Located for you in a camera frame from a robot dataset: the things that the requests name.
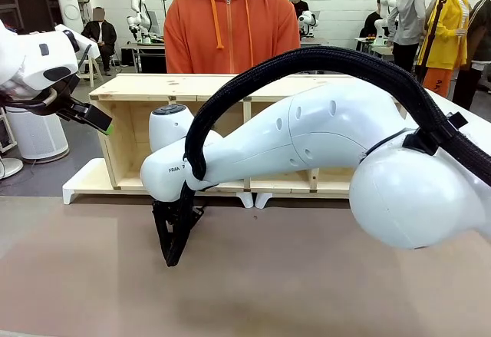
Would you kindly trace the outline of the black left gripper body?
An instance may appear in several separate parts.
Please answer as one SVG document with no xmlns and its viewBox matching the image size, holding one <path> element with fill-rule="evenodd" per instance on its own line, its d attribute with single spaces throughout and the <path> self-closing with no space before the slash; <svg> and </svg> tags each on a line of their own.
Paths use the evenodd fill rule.
<svg viewBox="0 0 491 337">
<path fill-rule="evenodd" d="M 54 99 L 46 106 L 40 107 L 38 109 L 38 115 L 47 116 L 56 114 L 66 121 L 86 121 L 85 113 L 88 111 L 89 104 L 72 97 L 72 93 L 78 86 L 79 81 L 80 78 L 76 74 L 73 74 L 56 82 L 46 91 L 43 91 L 41 93 L 42 97 L 48 96 L 47 92 L 50 91 L 51 96 L 54 95 Z"/>
</svg>

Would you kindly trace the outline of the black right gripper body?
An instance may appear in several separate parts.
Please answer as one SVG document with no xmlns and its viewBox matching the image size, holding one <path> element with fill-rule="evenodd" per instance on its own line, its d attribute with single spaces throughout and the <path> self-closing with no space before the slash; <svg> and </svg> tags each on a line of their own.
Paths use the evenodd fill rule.
<svg viewBox="0 0 491 337">
<path fill-rule="evenodd" d="M 191 230 L 203 216 L 203 208 L 198 206 L 170 207 L 168 216 L 168 230 L 171 233 L 180 233 Z"/>
</svg>

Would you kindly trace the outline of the pine wood shelf unit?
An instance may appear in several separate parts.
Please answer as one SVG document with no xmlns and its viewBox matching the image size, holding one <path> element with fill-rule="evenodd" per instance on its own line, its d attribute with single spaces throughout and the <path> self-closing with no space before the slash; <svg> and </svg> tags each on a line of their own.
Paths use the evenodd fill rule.
<svg viewBox="0 0 491 337">
<path fill-rule="evenodd" d="M 144 195 L 140 166 L 150 154 L 150 112 L 168 104 L 185 104 L 192 113 L 230 80 L 227 74 L 119 74 L 89 94 L 90 102 L 112 117 L 110 135 L 99 136 L 102 158 L 90 160 L 63 186 L 64 202 L 77 194 Z M 231 107 L 215 123 L 222 136 L 269 105 L 327 84 L 348 88 L 347 75 L 292 75 L 261 88 Z M 238 192 L 273 193 L 273 197 L 346 199 L 352 170 L 338 166 L 222 183 L 207 196 L 236 197 Z"/>
</svg>

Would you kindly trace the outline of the white cylindrical air purifier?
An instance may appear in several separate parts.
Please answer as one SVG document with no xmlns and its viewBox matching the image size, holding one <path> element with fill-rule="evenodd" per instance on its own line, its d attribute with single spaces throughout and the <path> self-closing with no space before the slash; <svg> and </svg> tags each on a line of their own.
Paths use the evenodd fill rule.
<svg viewBox="0 0 491 337">
<path fill-rule="evenodd" d="M 56 114 L 38 116 L 13 107 L 7 107 L 5 110 L 24 162 L 46 164 L 69 154 L 68 141 L 61 120 Z"/>
</svg>

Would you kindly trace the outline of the person in black jacket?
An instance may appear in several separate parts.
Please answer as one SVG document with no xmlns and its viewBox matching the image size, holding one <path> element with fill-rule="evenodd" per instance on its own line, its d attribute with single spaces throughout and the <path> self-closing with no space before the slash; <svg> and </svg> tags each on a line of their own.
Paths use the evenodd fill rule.
<svg viewBox="0 0 491 337">
<path fill-rule="evenodd" d="M 110 58 L 115 54 L 117 33 L 114 26 L 105 19 L 102 7 L 93 9 L 93 20 L 89 21 L 82 35 L 97 43 L 106 76 L 110 76 Z"/>
</svg>

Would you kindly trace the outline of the white round fan base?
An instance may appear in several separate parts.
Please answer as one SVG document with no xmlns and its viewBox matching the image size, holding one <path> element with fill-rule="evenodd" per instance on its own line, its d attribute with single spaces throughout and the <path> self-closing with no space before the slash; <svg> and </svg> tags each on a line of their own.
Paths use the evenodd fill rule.
<svg viewBox="0 0 491 337">
<path fill-rule="evenodd" d="M 0 180 L 12 177 L 23 168 L 23 162 L 17 158 L 0 157 Z"/>
</svg>

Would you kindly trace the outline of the tall white standing air conditioner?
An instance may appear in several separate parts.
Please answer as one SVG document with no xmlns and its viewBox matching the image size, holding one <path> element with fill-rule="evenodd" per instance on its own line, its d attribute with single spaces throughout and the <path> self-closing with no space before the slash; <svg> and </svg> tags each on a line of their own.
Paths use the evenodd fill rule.
<svg viewBox="0 0 491 337">
<path fill-rule="evenodd" d="M 58 0 L 62 23 L 71 30 L 81 33 L 84 30 L 78 0 Z"/>
</svg>

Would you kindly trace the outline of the person in orange hoodie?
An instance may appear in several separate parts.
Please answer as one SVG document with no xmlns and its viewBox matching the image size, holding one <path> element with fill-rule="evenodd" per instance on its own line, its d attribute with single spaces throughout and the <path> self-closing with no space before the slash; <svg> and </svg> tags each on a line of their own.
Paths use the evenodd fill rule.
<svg viewBox="0 0 491 337">
<path fill-rule="evenodd" d="M 240 74 L 300 46 L 289 0 L 173 0 L 163 34 L 170 74 Z"/>
</svg>

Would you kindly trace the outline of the seated person in dark clothes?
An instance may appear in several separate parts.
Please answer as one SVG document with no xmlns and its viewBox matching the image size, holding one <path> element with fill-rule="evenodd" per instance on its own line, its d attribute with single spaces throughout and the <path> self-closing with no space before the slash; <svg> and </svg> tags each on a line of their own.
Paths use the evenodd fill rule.
<svg viewBox="0 0 491 337">
<path fill-rule="evenodd" d="M 361 29 L 360 36 L 369 37 L 372 35 L 377 35 L 377 29 L 375 27 L 375 22 L 380 20 L 381 16 L 378 12 L 372 12 L 365 19 L 364 27 Z"/>
</svg>

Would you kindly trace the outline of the mannequin in grey hoodie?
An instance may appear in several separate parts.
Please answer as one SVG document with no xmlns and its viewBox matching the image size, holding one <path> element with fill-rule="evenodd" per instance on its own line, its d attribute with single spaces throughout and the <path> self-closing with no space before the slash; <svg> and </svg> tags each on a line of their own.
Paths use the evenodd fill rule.
<svg viewBox="0 0 491 337">
<path fill-rule="evenodd" d="M 411 72 L 426 22 L 425 0 L 396 0 L 387 18 L 387 46 L 392 48 L 395 65 Z"/>
</svg>

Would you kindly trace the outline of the black tripod stand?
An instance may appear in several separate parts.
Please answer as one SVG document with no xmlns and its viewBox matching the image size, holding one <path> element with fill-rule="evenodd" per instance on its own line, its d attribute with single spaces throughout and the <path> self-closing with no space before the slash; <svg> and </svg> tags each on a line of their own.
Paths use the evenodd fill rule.
<svg viewBox="0 0 491 337">
<path fill-rule="evenodd" d="M 421 84 L 423 83 L 423 80 L 424 80 L 424 77 L 425 77 L 425 74 L 427 71 L 427 60 L 428 60 L 429 55 L 430 55 L 430 50 L 431 50 L 431 47 L 433 45 L 433 41 L 436 37 L 437 24 L 438 24 L 438 21 L 440 18 L 440 14 L 441 14 L 443 7 L 444 7 L 446 2 L 447 2 L 447 0 L 437 0 L 436 5 L 434 6 L 434 11 L 433 11 L 434 19 L 431 22 L 430 33 L 427 36 L 427 46 L 426 46 L 424 53 L 423 53 L 421 65 L 419 66 L 419 74 L 417 75 L 417 80 Z"/>
</svg>

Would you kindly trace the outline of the mannequin in yellow jacket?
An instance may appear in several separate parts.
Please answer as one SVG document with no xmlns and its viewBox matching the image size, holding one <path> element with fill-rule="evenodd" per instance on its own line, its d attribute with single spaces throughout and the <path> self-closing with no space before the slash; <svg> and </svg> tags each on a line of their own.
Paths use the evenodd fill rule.
<svg viewBox="0 0 491 337">
<path fill-rule="evenodd" d="M 417 66 L 422 62 L 434 19 L 434 6 L 427 20 L 427 35 L 420 50 Z M 470 22 L 471 5 L 468 0 L 447 0 L 437 24 L 436 37 L 427 60 L 423 87 L 447 97 L 454 71 L 467 61 L 466 35 Z"/>
</svg>

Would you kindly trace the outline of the figure in dark striped jacket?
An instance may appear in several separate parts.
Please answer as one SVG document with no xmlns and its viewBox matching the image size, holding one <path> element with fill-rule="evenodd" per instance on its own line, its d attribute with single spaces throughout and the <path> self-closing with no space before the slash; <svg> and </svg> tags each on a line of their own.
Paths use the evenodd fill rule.
<svg viewBox="0 0 491 337">
<path fill-rule="evenodd" d="M 470 12 L 467 61 L 459 70 L 453 97 L 471 105 L 484 68 L 491 64 L 491 0 L 480 0 Z"/>
</svg>

